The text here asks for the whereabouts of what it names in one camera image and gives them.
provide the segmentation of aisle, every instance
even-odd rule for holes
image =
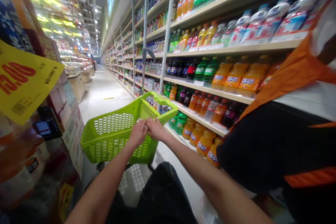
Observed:
[[[92,82],[85,86],[87,95],[79,105],[84,123],[90,118],[119,109],[134,100],[102,66],[98,66],[95,75],[92,76]],[[163,161],[170,162],[176,169],[195,214],[198,211],[203,192],[189,176],[174,153],[160,142],[156,150],[153,167],[156,168]],[[97,175],[96,165],[91,164],[84,154],[83,187],[85,188]],[[119,191],[127,205],[137,205],[141,191],[150,175],[151,173],[146,165],[138,164],[133,165],[124,173]]]

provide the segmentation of black pants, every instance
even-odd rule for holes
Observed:
[[[142,190],[138,205],[127,207],[117,192],[106,223],[197,223],[186,192],[169,162],[158,165]]]

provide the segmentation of green soda bottle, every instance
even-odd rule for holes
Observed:
[[[210,63],[206,66],[203,81],[206,83],[212,83],[212,80],[214,79],[215,73],[218,70],[218,68],[219,65],[217,62],[217,57],[213,57],[212,61],[210,61]]]
[[[209,60],[207,58],[203,58],[202,61],[197,65],[196,72],[195,72],[195,80],[202,81],[205,68],[207,67]]]

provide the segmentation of shopping cart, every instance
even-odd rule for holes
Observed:
[[[167,105],[171,110],[160,115],[146,101],[151,96],[158,104]],[[91,163],[110,161],[127,143],[132,126],[138,119],[158,117],[164,125],[177,111],[177,106],[168,99],[155,92],[148,92],[121,109],[90,119],[84,127],[81,145]],[[127,167],[138,163],[146,164],[151,169],[157,146],[158,141],[147,135],[143,144],[134,151]]]

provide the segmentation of price tag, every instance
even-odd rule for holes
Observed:
[[[24,125],[45,100],[64,65],[21,51],[0,40],[0,110]]]

